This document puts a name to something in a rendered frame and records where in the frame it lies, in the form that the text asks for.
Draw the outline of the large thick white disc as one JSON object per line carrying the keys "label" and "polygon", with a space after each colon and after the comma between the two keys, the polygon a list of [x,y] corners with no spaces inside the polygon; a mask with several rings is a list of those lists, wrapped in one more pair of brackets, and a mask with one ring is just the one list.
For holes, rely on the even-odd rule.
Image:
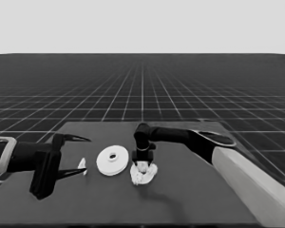
{"label": "large thick white disc", "polygon": [[129,153],[121,145],[110,145],[103,149],[97,159],[98,171],[105,176],[115,176],[125,170],[129,162]]}

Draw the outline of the small white T-shaped piece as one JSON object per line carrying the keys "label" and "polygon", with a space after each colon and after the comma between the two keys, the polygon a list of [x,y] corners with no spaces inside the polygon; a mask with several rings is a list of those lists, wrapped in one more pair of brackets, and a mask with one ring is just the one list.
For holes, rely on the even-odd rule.
{"label": "small white T-shaped piece", "polygon": [[83,172],[83,175],[85,176],[87,174],[87,169],[86,169],[86,159],[85,158],[82,158],[81,161],[79,162],[79,165],[78,165],[78,168],[79,169],[85,169],[85,171]]}

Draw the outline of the white round carrier with pins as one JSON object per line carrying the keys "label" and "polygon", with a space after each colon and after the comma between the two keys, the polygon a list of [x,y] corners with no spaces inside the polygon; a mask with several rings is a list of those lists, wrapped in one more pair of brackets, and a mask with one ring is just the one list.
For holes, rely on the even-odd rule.
{"label": "white round carrier with pins", "polygon": [[[131,177],[131,180],[132,180],[132,176],[136,175],[137,173],[141,173],[139,170],[138,171],[132,171],[130,170],[130,177]],[[142,185],[142,184],[148,184],[149,182],[151,182],[154,177],[157,175],[155,175],[154,177],[150,177],[148,176],[146,173],[141,173],[142,174],[142,182],[139,184],[139,185]]]}

